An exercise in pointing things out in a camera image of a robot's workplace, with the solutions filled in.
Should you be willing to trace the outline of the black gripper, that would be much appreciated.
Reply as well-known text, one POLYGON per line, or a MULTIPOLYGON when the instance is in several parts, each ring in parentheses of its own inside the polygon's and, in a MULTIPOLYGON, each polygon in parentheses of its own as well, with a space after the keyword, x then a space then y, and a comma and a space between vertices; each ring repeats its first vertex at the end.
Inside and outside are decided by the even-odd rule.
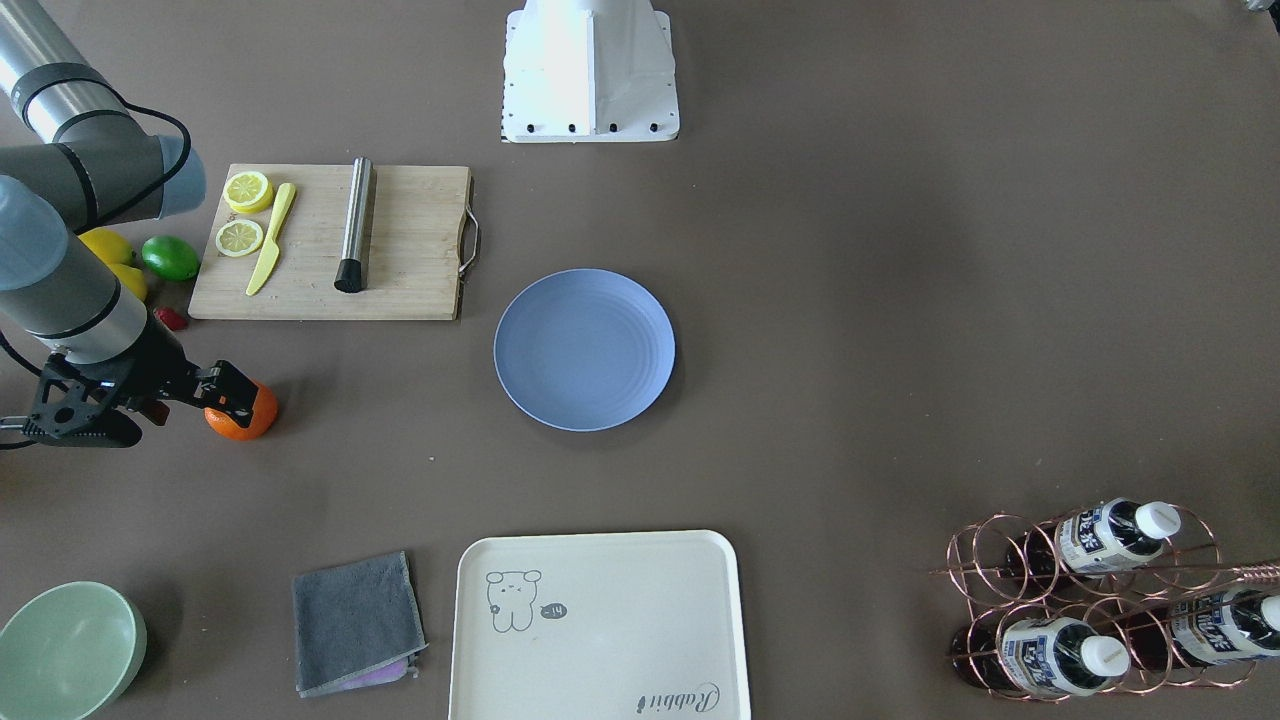
POLYGON ((37 445, 128 448, 143 437, 141 420, 164 427, 170 404, 204 407, 215 433, 265 433, 266 389, 225 360, 189 361, 178 338, 146 320, 120 354, 100 363, 73 363, 51 354, 41 370, 22 436, 37 445))

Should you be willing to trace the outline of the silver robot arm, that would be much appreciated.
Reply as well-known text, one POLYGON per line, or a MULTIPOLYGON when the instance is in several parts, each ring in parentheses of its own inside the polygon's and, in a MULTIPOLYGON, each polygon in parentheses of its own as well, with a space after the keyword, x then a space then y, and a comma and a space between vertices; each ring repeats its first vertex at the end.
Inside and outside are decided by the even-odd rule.
POLYGON ((204 165, 189 132, 150 135, 37 1, 1 5, 3 105, 38 136, 1 158, 3 314, 44 343, 17 448, 127 448, 168 404, 250 427, 259 387, 224 360, 191 363, 175 336, 82 242, 86 231, 197 208, 204 165))

